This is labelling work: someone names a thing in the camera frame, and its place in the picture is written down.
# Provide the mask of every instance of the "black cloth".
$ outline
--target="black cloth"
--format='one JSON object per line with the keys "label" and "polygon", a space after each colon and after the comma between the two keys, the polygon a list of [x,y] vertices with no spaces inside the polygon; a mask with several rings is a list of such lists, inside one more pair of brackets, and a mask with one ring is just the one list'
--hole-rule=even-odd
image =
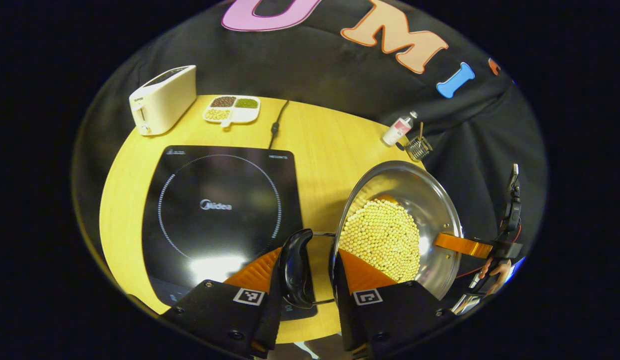
{"label": "black cloth", "polygon": [[[341,29],[355,26],[371,9],[367,0],[324,0],[303,23],[267,32],[225,29],[221,18],[229,4],[220,4],[132,55],[96,95],[74,152],[76,210],[96,252],[102,256],[101,192],[116,153],[134,128],[127,97],[163,71],[194,64],[198,94],[284,98],[384,125],[417,111],[425,123],[424,135],[435,148],[424,160],[426,169],[451,196],[468,237],[496,237],[498,216],[508,200],[511,166],[518,163],[523,230],[517,242],[525,245],[525,255],[539,230],[547,196],[545,148],[532,110],[504,64],[494,75],[488,67],[490,56],[451,27],[423,11],[388,3],[405,12],[411,32],[430,30],[449,45],[430,59],[422,74],[402,66],[394,54],[383,53],[381,32],[374,47],[340,35]],[[288,1],[264,0],[257,14],[279,14],[288,5]],[[476,78],[453,98],[444,98],[436,84],[458,71],[461,62],[471,66]],[[414,130],[408,134],[414,136]],[[459,274],[483,263],[463,256]],[[470,278],[460,278],[453,289],[462,289]],[[452,290],[446,298],[454,297],[458,299]]]}

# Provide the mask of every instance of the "round table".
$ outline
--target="round table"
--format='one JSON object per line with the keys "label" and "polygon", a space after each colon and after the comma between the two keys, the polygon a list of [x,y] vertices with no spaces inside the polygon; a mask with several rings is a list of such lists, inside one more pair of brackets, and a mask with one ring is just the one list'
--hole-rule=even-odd
{"label": "round table", "polygon": [[[138,298],[158,314],[168,310],[155,295],[143,262],[141,224],[154,169],[167,146],[233,146],[267,148],[271,126],[281,113],[272,149],[294,153],[304,228],[335,231],[344,204],[367,170],[389,160],[413,162],[381,136],[387,126],[316,105],[260,97],[261,109],[251,123],[223,129],[202,118],[216,95],[201,95],[168,132],[141,136],[136,129],[121,146],[102,193],[99,229],[102,248],[114,280],[126,294]],[[327,237],[310,240],[307,250],[317,301],[333,298],[328,278]],[[340,331],[337,305],[318,305],[316,316],[282,321],[277,344],[328,337]]]}

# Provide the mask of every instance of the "pink letter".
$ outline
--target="pink letter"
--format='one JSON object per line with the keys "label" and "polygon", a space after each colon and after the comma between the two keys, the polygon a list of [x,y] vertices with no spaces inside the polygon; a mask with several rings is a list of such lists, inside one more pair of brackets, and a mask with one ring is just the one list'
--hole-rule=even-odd
{"label": "pink letter", "polygon": [[284,13],[258,16],[254,13],[261,0],[236,0],[225,12],[221,25],[237,32],[269,32],[292,27],[307,19],[321,0],[294,0]]}
{"label": "pink letter", "polygon": [[374,7],[351,29],[341,30],[344,38],[365,46],[375,46],[374,35],[383,30],[381,49],[389,54],[406,46],[406,51],[396,54],[396,60],[417,74],[447,43],[431,31],[410,32],[408,17],[396,7],[379,0],[370,0]]}

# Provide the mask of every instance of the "plastic bottle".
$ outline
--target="plastic bottle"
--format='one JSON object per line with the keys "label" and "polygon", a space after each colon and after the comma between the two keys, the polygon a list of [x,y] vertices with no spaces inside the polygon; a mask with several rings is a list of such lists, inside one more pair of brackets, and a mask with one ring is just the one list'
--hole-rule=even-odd
{"label": "plastic bottle", "polygon": [[388,129],[385,134],[383,134],[383,137],[381,138],[383,142],[385,142],[389,146],[396,144],[396,142],[399,141],[401,137],[403,137],[405,134],[408,133],[410,129],[412,129],[412,127],[414,126],[414,120],[417,118],[417,116],[419,116],[419,114],[417,114],[415,111],[410,111],[409,115],[399,117],[396,121],[394,121],[392,126],[390,126],[390,129]]}

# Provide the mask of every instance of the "pot handle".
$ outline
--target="pot handle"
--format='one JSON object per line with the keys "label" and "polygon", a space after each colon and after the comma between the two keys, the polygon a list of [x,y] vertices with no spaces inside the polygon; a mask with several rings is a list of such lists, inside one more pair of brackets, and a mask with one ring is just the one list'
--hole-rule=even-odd
{"label": "pot handle", "polygon": [[304,228],[288,237],[279,255],[278,275],[280,276],[283,297],[291,305],[304,309],[328,302],[314,301],[312,275],[307,252],[307,243],[312,239],[312,235],[334,237],[331,232],[312,233],[310,228]]}

